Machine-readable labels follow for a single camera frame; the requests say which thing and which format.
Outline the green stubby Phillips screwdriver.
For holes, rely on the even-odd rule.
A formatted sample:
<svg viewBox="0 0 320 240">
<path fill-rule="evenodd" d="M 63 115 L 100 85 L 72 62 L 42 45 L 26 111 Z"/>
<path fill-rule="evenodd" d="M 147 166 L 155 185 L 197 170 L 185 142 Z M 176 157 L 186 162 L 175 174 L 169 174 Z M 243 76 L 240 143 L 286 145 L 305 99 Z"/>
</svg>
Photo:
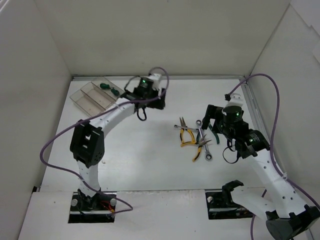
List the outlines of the green stubby Phillips screwdriver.
<svg viewBox="0 0 320 240">
<path fill-rule="evenodd" d="M 120 92 L 115 88 L 112 88 L 110 91 L 114 96 L 119 96 L 120 95 Z"/>
</svg>

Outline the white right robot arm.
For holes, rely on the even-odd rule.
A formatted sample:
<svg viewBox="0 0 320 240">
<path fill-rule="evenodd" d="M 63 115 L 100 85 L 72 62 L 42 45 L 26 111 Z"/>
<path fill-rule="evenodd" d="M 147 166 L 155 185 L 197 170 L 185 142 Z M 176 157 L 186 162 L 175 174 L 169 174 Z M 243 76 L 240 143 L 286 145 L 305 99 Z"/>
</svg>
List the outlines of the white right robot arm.
<svg viewBox="0 0 320 240">
<path fill-rule="evenodd" d="M 214 120 L 212 130 L 224 135 L 229 145 L 235 143 L 236 157 L 249 163 L 271 200 L 250 192 L 239 180 L 222 186 L 221 200 L 227 206 L 243 206 L 264 220 L 275 240 L 291 240 L 308 230 L 319 219 L 320 211 L 316 206 L 309 206 L 277 172 L 268 141 L 260 131 L 249 128 L 243 113 L 238 105 L 210 104 L 202 120 L 202 129 L 207 129 L 210 120 Z"/>
</svg>

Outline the green handled pliers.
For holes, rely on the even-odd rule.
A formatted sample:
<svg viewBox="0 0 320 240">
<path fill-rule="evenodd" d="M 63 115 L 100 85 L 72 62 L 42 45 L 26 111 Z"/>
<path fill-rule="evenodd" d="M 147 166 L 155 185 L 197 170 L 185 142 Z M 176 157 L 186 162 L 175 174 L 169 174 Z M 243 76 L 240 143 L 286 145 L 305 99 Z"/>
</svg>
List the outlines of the green handled pliers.
<svg viewBox="0 0 320 240">
<path fill-rule="evenodd" d="M 219 144 L 220 144 L 220 138 L 219 138 L 218 134 L 213 131 L 213 126 L 212 126 L 211 124 L 208 125 L 208 129 L 210 129 L 210 131 L 212 132 L 212 134 L 215 136 L 216 143 L 219 145 Z M 200 133 L 198 132 L 198 133 L 197 133 L 197 136 L 196 136 L 196 141 L 198 141 L 200 138 L 201 138 L 201 135 L 200 135 Z"/>
</svg>

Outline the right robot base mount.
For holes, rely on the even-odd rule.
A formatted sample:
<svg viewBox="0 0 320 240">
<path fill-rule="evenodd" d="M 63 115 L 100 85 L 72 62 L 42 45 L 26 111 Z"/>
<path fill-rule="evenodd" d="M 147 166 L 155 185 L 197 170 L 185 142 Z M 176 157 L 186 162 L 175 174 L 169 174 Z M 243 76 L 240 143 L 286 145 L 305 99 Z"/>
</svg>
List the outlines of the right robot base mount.
<svg viewBox="0 0 320 240">
<path fill-rule="evenodd" d="M 205 200 L 209 220 L 251 219 L 254 215 L 244 206 L 233 202 L 231 192 L 244 184 L 233 180 L 222 189 L 205 190 Z"/>
</svg>

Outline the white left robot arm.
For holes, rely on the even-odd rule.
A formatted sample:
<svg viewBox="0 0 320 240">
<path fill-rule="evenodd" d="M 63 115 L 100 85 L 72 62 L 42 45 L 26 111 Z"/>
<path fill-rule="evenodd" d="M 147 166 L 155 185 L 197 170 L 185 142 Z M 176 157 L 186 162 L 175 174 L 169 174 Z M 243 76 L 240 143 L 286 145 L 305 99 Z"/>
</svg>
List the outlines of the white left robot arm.
<svg viewBox="0 0 320 240">
<path fill-rule="evenodd" d="M 81 176 L 78 193 L 83 196 L 81 202 L 87 209 L 94 210 L 100 204 L 97 195 L 101 190 L 98 164 L 105 154 L 105 137 L 120 122 L 140 109 L 164 109 L 166 89 L 160 88 L 161 77 L 159 73 L 141 77 L 138 86 L 132 92 L 126 89 L 104 115 L 74 128 L 70 151 Z"/>
</svg>

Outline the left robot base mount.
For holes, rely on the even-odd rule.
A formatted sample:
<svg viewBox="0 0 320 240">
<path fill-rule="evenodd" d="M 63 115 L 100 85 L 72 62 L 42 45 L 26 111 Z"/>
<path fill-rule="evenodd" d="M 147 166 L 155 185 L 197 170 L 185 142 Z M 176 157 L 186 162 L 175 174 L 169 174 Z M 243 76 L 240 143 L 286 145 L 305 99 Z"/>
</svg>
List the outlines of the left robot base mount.
<svg viewBox="0 0 320 240">
<path fill-rule="evenodd" d="M 115 221 L 116 194 L 95 194 L 88 198 L 78 190 L 72 194 L 69 207 L 69 224 L 102 224 Z"/>
</svg>

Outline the yellow needle-nose pliers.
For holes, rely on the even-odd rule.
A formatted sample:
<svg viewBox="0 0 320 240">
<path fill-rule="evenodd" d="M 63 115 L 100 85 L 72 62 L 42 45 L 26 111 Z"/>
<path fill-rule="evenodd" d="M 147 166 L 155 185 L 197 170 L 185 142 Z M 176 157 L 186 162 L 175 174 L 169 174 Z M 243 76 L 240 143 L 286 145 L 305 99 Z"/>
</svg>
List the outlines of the yellow needle-nose pliers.
<svg viewBox="0 0 320 240">
<path fill-rule="evenodd" d="M 183 117 L 180 117 L 179 120 L 180 120 L 180 125 L 181 125 L 180 134 L 179 134 L 181 145 L 193 144 L 195 142 L 195 137 L 194 137 L 193 132 L 191 130 L 187 129 L 188 126 L 186 125 L 186 122 Z M 185 140 L 185 138 L 184 138 L 185 133 L 189 134 L 190 140 Z"/>
</svg>

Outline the green stubby flathead screwdriver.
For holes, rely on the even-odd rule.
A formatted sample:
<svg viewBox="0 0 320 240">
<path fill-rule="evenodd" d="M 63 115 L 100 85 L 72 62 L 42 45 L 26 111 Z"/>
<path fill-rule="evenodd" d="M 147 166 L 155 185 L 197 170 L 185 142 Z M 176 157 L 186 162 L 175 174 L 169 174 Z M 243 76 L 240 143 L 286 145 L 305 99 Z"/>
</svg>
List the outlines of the green stubby flathead screwdriver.
<svg viewBox="0 0 320 240">
<path fill-rule="evenodd" d="M 101 89 L 104 89 L 104 90 L 108 90 L 108 89 L 111 88 L 110 85 L 109 85 L 109 84 L 106 84 L 106 83 L 101 83 L 101 84 L 99 85 L 99 87 L 100 87 Z"/>
</svg>

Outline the yellow black cutting pliers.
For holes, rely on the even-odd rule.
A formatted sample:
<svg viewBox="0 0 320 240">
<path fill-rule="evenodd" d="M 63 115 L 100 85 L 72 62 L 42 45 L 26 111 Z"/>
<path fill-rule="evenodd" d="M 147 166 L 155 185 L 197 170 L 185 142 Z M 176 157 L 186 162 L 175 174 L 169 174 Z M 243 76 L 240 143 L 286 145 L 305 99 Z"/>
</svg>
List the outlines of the yellow black cutting pliers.
<svg viewBox="0 0 320 240">
<path fill-rule="evenodd" d="M 186 144 L 184 144 L 184 145 L 181 145 L 181 143 L 180 143 L 180 147 L 181 147 L 181 148 L 186 147 L 186 146 L 196 146 L 196 147 L 197 147 L 197 153 L 196 153 L 196 155 L 195 155 L 195 156 L 193 157 L 193 159 L 192 159 L 193 162 L 197 161 L 198 158 L 199 158 L 199 156 L 200 156 L 200 154 L 201 154 L 203 145 L 202 145 L 201 143 L 199 143 L 199 141 L 197 141 L 196 139 L 195 139 L 194 143 L 189 143 L 189 144 L 186 143 Z"/>
</svg>

